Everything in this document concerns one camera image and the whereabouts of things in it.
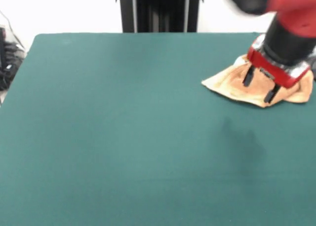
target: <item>black cable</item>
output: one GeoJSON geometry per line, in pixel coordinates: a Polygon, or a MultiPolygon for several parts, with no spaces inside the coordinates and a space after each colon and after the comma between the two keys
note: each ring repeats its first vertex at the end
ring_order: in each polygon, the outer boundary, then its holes
{"type": "Polygon", "coordinates": [[[15,35],[14,31],[13,31],[13,28],[11,26],[11,22],[10,20],[8,19],[7,16],[5,16],[5,14],[0,10],[0,14],[5,18],[5,20],[7,21],[8,25],[9,25],[9,28],[14,36],[14,38],[17,40],[17,42],[19,43],[19,45],[25,50],[25,47],[23,46],[22,42],[20,41],[20,39],[15,35]]]}

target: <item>green table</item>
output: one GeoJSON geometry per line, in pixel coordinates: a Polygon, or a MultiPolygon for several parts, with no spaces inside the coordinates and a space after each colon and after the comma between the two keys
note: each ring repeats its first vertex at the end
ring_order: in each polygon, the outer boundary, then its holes
{"type": "Polygon", "coordinates": [[[316,225],[315,94],[200,84],[256,35],[36,37],[0,111],[0,225],[316,225]]]}

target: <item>crumpled cloth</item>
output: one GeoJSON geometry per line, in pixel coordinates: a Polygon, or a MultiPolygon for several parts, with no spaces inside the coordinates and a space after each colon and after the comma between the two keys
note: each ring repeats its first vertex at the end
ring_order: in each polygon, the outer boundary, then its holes
{"type": "Polygon", "coordinates": [[[313,73],[306,75],[290,89],[281,88],[273,101],[264,102],[267,93],[274,87],[274,82],[266,77],[259,69],[255,70],[254,78],[248,87],[242,81],[250,67],[246,55],[237,58],[235,64],[218,74],[202,81],[202,84],[211,91],[217,92],[235,101],[248,102],[260,107],[269,107],[280,101],[294,103],[308,102],[313,90],[313,73]]]}

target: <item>beige towel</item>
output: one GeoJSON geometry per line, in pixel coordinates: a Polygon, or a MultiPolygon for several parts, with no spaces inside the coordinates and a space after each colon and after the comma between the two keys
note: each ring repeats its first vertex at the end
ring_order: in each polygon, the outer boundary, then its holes
{"type": "Polygon", "coordinates": [[[202,81],[202,84],[208,89],[232,100],[248,102],[260,107],[271,106],[282,100],[303,103],[310,99],[314,78],[311,71],[292,88],[281,88],[271,104],[268,104],[263,100],[274,87],[274,82],[256,69],[251,84],[248,87],[244,87],[242,81],[249,67],[250,63],[246,56],[243,55],[236,60],[234,65],[202,81]]]}

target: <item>white wall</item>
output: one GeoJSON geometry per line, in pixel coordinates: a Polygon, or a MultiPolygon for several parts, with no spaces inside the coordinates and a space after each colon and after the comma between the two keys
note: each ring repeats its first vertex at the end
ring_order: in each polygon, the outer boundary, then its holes
{"type": "MultiPolygon", "coordinates": [[[[0,10],[26,47],[39,33],[122,32],[115,0],[0,0],[0,10]]],[[[271,18],[272,14],[244,15],[229,0],[205,0],[200,4],[198,31],[264,32],[271,18]]]]}

